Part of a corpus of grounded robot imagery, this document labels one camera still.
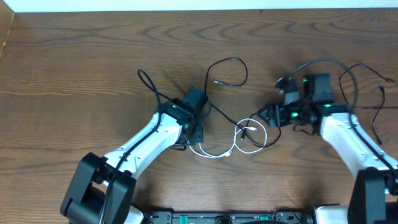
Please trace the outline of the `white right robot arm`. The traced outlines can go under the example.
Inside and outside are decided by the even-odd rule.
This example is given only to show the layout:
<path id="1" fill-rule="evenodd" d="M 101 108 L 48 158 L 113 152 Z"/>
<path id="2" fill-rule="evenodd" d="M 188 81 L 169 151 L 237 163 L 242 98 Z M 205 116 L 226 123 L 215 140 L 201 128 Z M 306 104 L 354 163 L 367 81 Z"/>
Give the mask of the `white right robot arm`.
<path id="1" fill-rule="evenodd" d="M 334 102 L 329 74 L 304 76 L 303 97 L 291 77 L 275 86 L 283 102 L 266 105 L 259 117 L 270 127 L 311 125 L 355 179 L 349 205 L 313 207 L 302 223 L 397 223 L 397 204 L 386 202 L 387 194 L 397 195 L 397 160 L 370 138 L 347 105 Z"/>

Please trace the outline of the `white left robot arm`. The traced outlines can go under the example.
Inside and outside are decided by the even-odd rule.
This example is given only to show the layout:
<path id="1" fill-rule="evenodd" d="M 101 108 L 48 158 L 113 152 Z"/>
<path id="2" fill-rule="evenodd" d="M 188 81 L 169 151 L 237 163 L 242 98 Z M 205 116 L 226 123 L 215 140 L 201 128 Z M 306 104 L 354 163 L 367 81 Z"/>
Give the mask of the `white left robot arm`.
<path id="1" fill-rule="evenodd" d="M 100 157 L 90 152 L 79 162 L 60 206 L 70 223 L 142 223 L 132 205 L 136 182 L 171 146 L 203 142 L 204 92 L 191 87 L 182 98 L 161 104 L 149 123 L 119 148 Z"/>

